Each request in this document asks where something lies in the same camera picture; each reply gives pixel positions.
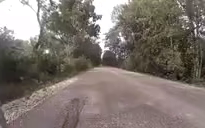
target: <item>vegetation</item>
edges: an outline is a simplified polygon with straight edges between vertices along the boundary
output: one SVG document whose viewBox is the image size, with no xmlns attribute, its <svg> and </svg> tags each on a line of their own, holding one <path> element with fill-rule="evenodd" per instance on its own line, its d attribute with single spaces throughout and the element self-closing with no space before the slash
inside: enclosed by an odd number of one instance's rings
<svg viewBox="0 0 205 128">
<path fill-rule="evenodd" d="M 0 28 L 0 98 L 17 98 L 45 85 L 100 64 L 100 32 L 93 0 L 36 0 L 40 27 L 30 41 L 15 39 Z"/>
<path fill-rule="evenodd" d="M 106 46 L 120 67 L 205 82 L 205 0 L 131 0 L 112 20 Z"/>
</svg>

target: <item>bush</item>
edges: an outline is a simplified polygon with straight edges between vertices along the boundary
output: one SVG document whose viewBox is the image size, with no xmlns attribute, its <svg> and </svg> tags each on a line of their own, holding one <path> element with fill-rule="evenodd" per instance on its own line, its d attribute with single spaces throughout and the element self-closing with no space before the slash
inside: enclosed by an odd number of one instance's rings
<svg viewBox="0 0 205 128">
<path fill-rule="evenodd" d="M 74 65 L 76 71 L 84 71 L 92 67 L 90 60 L 87 60 L 85 57 L 79 57 L 74 60 Z"/>
</svg>

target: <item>foliage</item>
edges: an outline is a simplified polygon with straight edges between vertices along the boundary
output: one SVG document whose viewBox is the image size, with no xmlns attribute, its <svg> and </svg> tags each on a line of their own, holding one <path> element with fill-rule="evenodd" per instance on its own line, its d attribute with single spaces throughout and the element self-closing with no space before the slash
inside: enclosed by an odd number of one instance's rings
<svg viewBox="0 0 205 128">
<path fill-rule="evenodd" d="M 203 77 L 205 1 L 132 0 L 115 7 L 112 16 L 106 46 L 124 60 L 120 67 L 171 79 Z"/>
<path fill-rule="evenodd" d="M 112 66 L 116 67 L 117 66 L 117 59 L 116 55 L 112 51 L 105 51 L 102 57 L 102 64 L 104 66 Z"/>
<path fill-rule="evenodd" d="M 101 19 L 92 0 L 36 0 L 40 33 L 23 41 L 0 28 L 0 97 L 3 102 L 25 95 L 54 79 L 63 79 L 98 66 L 101 48 L 96 39 Z"/>
</svg>

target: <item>tree canopy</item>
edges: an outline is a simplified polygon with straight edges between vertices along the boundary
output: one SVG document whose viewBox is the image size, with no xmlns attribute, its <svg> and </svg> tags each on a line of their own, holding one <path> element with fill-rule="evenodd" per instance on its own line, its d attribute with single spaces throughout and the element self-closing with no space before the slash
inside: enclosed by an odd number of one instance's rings
<svg viewBox="0 0 205 128">
<path fill-rule="evenodd" d="M 115 7 L 112 20 L 106 46 L 121 67 L 172 79 L 205 77 L 205 0 L 132 0 Z"/>
</svg>

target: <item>asphalt road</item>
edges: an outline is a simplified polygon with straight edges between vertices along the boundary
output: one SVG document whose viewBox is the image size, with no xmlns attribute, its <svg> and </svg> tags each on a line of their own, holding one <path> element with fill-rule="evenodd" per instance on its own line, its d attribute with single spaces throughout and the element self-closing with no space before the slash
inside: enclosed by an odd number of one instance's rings
<svg viewBox="0 0 205 128">
<path fill-rule="evenodd" d="M 205 128 L 205 89 L 96 68 L 10 128 Z"/>
</svg>

